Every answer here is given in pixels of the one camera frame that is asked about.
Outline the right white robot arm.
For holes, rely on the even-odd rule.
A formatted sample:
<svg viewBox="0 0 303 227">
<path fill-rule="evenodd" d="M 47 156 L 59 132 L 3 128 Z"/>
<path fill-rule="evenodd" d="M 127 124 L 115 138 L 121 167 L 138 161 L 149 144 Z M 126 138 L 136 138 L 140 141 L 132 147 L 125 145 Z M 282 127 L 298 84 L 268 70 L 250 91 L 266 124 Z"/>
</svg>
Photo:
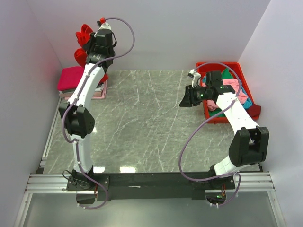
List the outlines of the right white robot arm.
<svg viewBox="0 0 303 227">
<path fill-rule="evenodd" d="M 205 86 L 198 84 L 201 75 L 196 70 L 191 70 L 188 75 L 192 78 L 192 83 L 185 87 L 180 107 L 194 107 L 202 101 L 214 101 L 231 125 L 234 137 L 228 156 L 210 169 L 207 178 L 191 178 L 184 172 L 181 172 L 181 175 L 193 182 L 208 181 L 210 187 L 218 189 L 224 184 L 224 177 L 266 159 L 269 130 L 267 127 L 260 127 L 249 116 L 238 99 L 240 92 L 223 83 L 220 71 L 207 72 Z"/>
</svg>

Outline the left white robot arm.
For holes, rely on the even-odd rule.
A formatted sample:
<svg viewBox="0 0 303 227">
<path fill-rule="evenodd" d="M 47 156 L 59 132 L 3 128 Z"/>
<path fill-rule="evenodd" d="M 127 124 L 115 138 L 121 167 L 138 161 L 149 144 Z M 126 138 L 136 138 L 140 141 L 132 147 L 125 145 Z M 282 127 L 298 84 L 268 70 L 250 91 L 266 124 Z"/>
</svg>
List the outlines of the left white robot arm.
<svg viewBox="0 0 303 227">
<path fill-rule="evenodd" d="M 66 103 L 60 104 L 59 113 L 63 136 L 72 144 L 74 152 L 74 167 L 69 182 L 89 190 L 97 185 L 90 157 L 90 134 L 95 119 L 89 107 L 97 85 L 116 56 L 116 38 L 111 28 L 101 28 L 96 33 L 89 32 L 81 36 L 86 38 L 82 46 L 86 54 L 84 72 L 72 96 Z"/>
</svg>

